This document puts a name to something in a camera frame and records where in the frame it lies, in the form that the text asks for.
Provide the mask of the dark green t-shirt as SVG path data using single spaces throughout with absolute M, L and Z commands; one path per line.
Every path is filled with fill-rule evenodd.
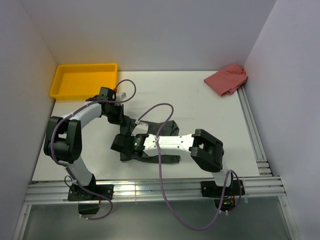
M 125 115 L 124 116 L 124 124 L 120 126 L 120 133 L 121 134 L 126 134 L 126 133 L 131 133 L 134 128 L 135 128 L 135 122 L 136 119 L 130 118 L 129 116 Z M 151 121 L 146 121 L 146 124 L 148 124 L 148 134 L 156 135 L 159 128 L 163 124 L 162 122 L 156 123 L 156 122 L 151 122 Z M 179 135 L 179 127 L 178 124 L 174 120 L 168 121 L 165 126 L 161 129 L 160 131 L 160 136 L 178 136 Z M 129 156 L 126 156 L 123 153 L 120 153 L 120 161 L 121 162 L 127 162 L 132 160 Z M 142 157 L 137 157 L 137 161 L 143 162 L 143 163 L 152 163 L 152 164 L 158 164 L 159 159 L 157 156 L 142 156 Z M 162 164 L 178 164 L 180 162 L 180 157 L 178 155 L 162 155 L 161 156 L 161 163 Z

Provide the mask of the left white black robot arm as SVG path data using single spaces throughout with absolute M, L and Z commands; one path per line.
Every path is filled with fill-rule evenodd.
M 86 200 L 96 197 L 96 178 L 86 167 L 82 157 L 82 129 L 96 118 L 105 116 L 110 124 L 124 123 L 122 102 L 127 95 L 117 89 L 102 87 L 99 94 L 88 98 L 79 109 L 62 117 L 52 116 L 47 124 L 44 154 L 69 173 L 73 187 Z

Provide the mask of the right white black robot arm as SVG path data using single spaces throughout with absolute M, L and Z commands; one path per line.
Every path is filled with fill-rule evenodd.
M 131 159 L 157 156 L 179 156 L 191 158 L 200 169 L 212 174 L 217 191 L 229 194 L 234 183 L 231 170 L 224 164 L 223 143 L 207 131 L 196 129 L 194 133 L 177 136 L 157 136 L 139 133 L 135 136 L 117 134 L 111 149 Z

